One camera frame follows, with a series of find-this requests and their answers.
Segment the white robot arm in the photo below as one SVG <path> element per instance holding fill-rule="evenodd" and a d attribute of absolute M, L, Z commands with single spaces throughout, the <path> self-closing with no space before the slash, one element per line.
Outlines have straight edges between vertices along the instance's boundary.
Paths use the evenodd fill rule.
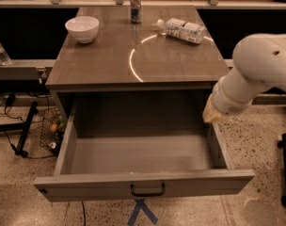
<path fill-rule="evenodd" d="M 233 68 L 214 85 L 202 113 L 205 122 L 226 120 L 246 110 L 271 88 L 286 92 L 286 34 L 253 34 L 232 52 Z"/>

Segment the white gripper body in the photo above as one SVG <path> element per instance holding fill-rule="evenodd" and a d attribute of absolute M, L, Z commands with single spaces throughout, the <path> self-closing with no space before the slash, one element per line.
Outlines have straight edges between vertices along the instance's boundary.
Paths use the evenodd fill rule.
<path fill-rule="evenodd" d="M 211 103 L 223 115 L 242 113 L 252 100 L 269 87 L 262 82 L 244 77 L 233 68 L 214 85 Z"/>

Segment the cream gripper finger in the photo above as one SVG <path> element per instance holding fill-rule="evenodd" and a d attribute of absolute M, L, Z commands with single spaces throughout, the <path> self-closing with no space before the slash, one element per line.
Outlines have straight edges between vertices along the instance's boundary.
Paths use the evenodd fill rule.
<path fill-rule="evenodd" d="M 228 118 L 228 116 L 222 114 L 217 109 L 215 109 L 213 105 L 213 95 L 210 95 L 207 100 L 206 106 L 203 109 L 202 118 L 203 121 L 206 123 L 213 123 L 213 122 L 225 121 Z"/>

